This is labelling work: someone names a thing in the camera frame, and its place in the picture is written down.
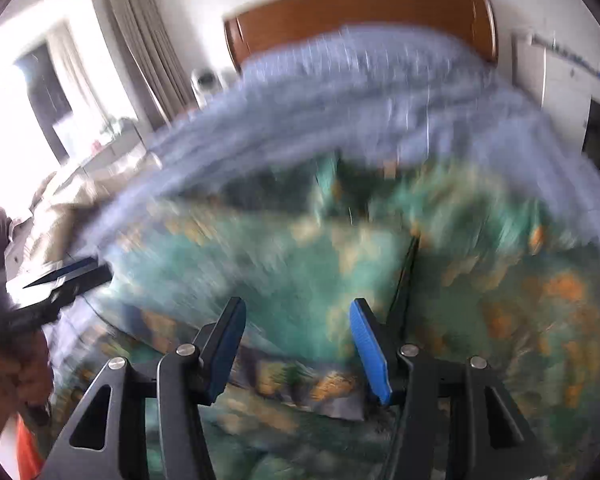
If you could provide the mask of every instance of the blue gripper pad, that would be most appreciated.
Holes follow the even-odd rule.
[[[360,300],[351,302],[349,322],[353,342],[358,349],[360,359],[362,359],[371,390],[380,399],[380,403],[386,406],[389,404],[392,394],[391,386],[389,385],[389,370],[380,344],[369,324],[369,315],[373,316],[373,313],[368,305],[361,305]]]
[[[210,402],[215,402],[218,395],[224,392],[246,321],[247,307],[244,301],[241,298],[231,298],[214,329],[214,332],[220,331],[219,340],[214,341],[213,333],[209,336],[210,342],[217,344],[208,368],[209,386],[206,394]]]

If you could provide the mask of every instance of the human hand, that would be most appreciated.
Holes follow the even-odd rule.
[[[19,406],[44,406],[53,389],[44,334],[27,339],[20,345],[22,359],[0,353],[0,434]]]

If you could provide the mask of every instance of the bed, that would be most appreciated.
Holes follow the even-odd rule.
[[[116,277],[48,334],[39,442],[107,358],[173,349],[240,295],[232,385],[201,413],[218,477],[372,478],[395,413],[368,398],[346,309],[361,296],[385,317],[408,283],[405,340],[485,356],[552,476],[583,476],[600,451],[600,174],[495,74],[489,0],[275,0],[225,31],[241,81],[159,132],[162,169],[70,248]]]

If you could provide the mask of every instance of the metal screw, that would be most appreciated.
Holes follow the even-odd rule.
[[[474,355],[469,362],[472,368],[478,368],[478,370],[484,370],[487,367],[487,360],[479,355]]]
[[[124,365],[126,365],[126,359],[123,357],[114,357],[109,360],[109,368],[112,370],[120,370]]]
[[[416,357],[420,349],[416,345],[406,344],[400,347],[400,354],[405,357]]]
[[[193,346],[191,343],[184,343],[184,345],[178,346],[178,348],[176,349],[176,354],[184,357],[193,354],[193,352],[195,351],[196,347]]]

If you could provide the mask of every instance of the brown headboard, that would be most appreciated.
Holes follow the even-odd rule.
[[[226,43],[240,70],[253,54],[353,23],[425,25],[456,36],[487,62],[498,60],[489,0],[273,0],[224,21]]]

